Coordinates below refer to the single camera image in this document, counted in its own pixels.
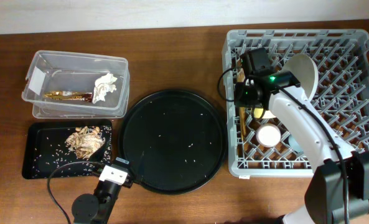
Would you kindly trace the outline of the yellow bowl with food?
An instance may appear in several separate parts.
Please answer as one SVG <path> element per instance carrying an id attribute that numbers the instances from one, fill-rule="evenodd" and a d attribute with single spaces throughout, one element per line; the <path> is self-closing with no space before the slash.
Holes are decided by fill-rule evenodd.
<path id="1" fill-rule="evenodd" d="M 253 117 L 256 119 L 272 119 L 275 115 L 270 112 L 270 110 L 265 110 L 264 108 L 255 108 L 253 110 Z"/>

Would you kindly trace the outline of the pink plastic cup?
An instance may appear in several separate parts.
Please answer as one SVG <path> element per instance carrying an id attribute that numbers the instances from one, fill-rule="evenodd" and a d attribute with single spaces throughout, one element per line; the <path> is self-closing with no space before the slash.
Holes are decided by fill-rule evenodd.
<path id="1" fill-rule="evenodd" d="M 263 124 L 256 130 L 256 140 L 263 147 L 274 147 L 281 140 L 281 132 L 276 125 Z"/>

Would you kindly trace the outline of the white round plate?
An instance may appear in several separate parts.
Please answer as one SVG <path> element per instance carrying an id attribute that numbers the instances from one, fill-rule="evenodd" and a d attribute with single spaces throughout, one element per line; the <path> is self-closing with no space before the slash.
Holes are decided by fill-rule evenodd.
<path id="1" fill-rule="evenodd" d="M 281 71 L 291 72 L 299 80 L 308 100 L 313 99 L 317 90 L 319 74 L 317 65 L 309 56 L 306 54 L 292 56 L 284 64 Z"/>

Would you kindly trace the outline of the light blue plastic cup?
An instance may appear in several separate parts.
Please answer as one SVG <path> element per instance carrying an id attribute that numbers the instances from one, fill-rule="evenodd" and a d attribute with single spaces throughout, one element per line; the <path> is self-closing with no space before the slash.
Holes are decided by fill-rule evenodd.
<path id="1" fill-rule="evenodd" d="M 293 135 L 290 135 L 288 137 L 288 143 L 290 145 L 290 147 L 292 148 L 292 150 L 295 153 L 301 153 L 303 152 L 303 149 L 300 147 L 300 145 L 297 143 L 297 141 L 294 139 Z"/>

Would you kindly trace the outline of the white napkin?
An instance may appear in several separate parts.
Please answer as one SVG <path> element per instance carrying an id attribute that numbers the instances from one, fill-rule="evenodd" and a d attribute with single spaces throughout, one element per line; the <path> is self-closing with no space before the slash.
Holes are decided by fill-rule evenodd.
<path id="1" fill-rule="evenodd" d="M 117 79 L 118 78 L 112 73 L 107 73 L 106 75 L 98 78 L 95 81 L 92 103 L 95 104 L 98 101 L 106 101 L 105 96 L 107 93 L 112 93 L 116 90 L 116 85 L 114 83 L 117 81 Z"/>

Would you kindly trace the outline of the gold foil wrapper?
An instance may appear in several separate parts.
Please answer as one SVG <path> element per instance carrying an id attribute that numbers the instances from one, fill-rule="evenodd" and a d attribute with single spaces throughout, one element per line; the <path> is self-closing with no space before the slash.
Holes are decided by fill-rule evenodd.
<path id="1" fill-rule="evenodd" d="M 51 98 L 54 100 L 78 100 L 78 101 L 86 101 L 92 102 L 93 94 L 92 93 L 82 93 L 77 91 L 50 91 L 48 93 L 44 93 L 46 98 Z"/>

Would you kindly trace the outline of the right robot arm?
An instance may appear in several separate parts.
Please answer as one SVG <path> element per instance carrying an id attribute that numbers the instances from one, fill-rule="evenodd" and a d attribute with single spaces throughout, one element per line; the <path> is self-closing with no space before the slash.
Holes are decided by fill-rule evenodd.
<path id="1" fill-rule="evenodd" d="M 240 55 L 244 80 L 234 104 L 270 111 L 291 133 L 314 175 L 298 210 L 277 223 L 348 223 L 369 214 L 369 152 L 343 140 L 311 104 L 318 69 L 306 54 L 292 56 L 276 72 L 265 48 Z"/>

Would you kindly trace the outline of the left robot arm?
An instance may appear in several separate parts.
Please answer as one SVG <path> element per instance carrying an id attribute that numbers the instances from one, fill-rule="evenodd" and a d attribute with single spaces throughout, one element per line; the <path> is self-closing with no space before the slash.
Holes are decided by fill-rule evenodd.
<path id="1" fill-rule="evenodd" d="M 72 204 L 74 224 L 107 224 L 121 186 L 99 181 L 93 194 L 82 194 Z"/>

